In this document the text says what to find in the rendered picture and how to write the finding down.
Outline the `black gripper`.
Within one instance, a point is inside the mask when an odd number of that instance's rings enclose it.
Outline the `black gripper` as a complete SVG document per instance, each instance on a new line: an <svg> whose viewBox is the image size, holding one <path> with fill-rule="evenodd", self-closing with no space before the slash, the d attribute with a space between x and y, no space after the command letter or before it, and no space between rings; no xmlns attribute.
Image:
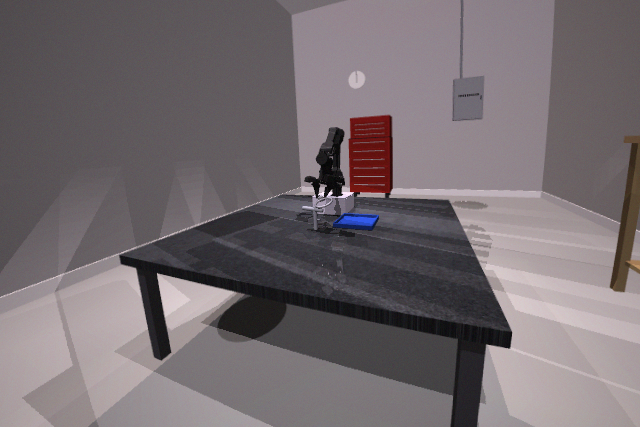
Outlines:
<svg viewBox="0 0 640 427"><path fill-rule="evenodd" d="M332 171L331 169L328 169L328 168L320 168L320 170L319 170L320 173L319 173L319 178L318 179L316 179L316 177L313 177L313 176L306 176L305 180L304 180L304 182L308 182L308 183L312 182L311 185L313 185L313 188L314 188L314 191L315 191L315 195L316 195L316 199L318 199L320 184L327 185L327 187L325 187L324 197L323 198L326 198L327 195L329 194L329 192L334 188L335 189L342 189L342 184L341 183L338 183L338 182L334 182L334 183L326 182L324 179L322 179L322 174L323 174L325 169L327 170L327 172L331 172Z"/></svg>

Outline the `blue shallow tray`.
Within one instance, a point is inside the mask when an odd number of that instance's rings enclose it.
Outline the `blue shallow tray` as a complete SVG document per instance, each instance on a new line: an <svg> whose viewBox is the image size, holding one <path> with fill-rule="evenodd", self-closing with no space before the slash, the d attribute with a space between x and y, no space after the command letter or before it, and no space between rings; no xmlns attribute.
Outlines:
<svg viewBox="0 0 640 427"><path fill-rule="evenodd" d="M373 230L378 220L379 215L344 213L333 223L333 227Z"/></svg>

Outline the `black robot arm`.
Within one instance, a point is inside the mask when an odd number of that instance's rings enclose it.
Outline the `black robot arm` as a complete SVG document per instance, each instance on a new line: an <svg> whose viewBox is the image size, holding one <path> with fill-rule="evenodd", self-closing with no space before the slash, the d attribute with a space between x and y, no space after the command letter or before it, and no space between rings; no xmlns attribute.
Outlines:
<svg viewBox="0 0 640 427"><path fill-rule="evenodd" d="M331 172L327 172L325 169L322 174L322 179L326 182L342 183L342 186L345 185L345 179L340 169L340 148L341 143L343 142L343 137L343 129L330 127L326 142L321 145L316 157L316 162L321 166L321 168L328 168L332 170ZM333 156L333 160L330 156ZM342 189L332 189L331 196L342 195L344 195L342 194Z"/></svg>

